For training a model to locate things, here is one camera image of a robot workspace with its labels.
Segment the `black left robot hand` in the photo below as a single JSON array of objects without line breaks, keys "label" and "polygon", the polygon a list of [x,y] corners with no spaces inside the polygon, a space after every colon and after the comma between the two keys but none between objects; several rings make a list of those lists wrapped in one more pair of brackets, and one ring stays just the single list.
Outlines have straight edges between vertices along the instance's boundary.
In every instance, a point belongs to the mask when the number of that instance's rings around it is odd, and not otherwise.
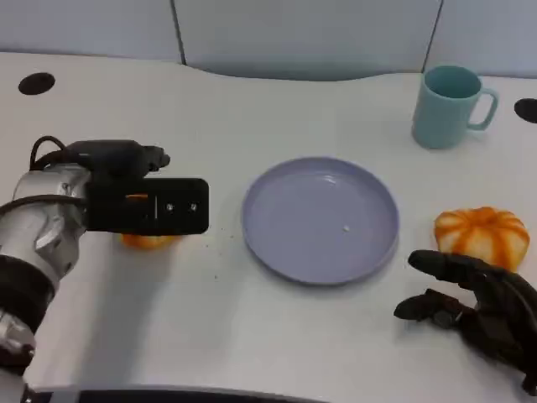
[{"label": "black left robot hand", "polygon": [[65,148],[65,156],[95,175],[113,179],[144,178],[170,163],[163,148],[141,145],[134,140],[77,141]]}]

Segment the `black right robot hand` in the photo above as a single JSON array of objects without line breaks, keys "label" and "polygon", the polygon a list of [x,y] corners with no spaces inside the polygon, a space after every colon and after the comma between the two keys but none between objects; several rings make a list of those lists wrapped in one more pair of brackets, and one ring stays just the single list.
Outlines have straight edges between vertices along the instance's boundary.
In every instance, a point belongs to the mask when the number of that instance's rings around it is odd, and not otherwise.
[{"label": "black right robot hand", "polygon": [[484,356],[524,374],[522,389],[536,395],[536,289],[520,275],[461,254],[418,249],[408,257],[416,270],[450,282],[476,297],[474,307],[428,289],[401,301],[394,316],[429,321],[458,332]]}]

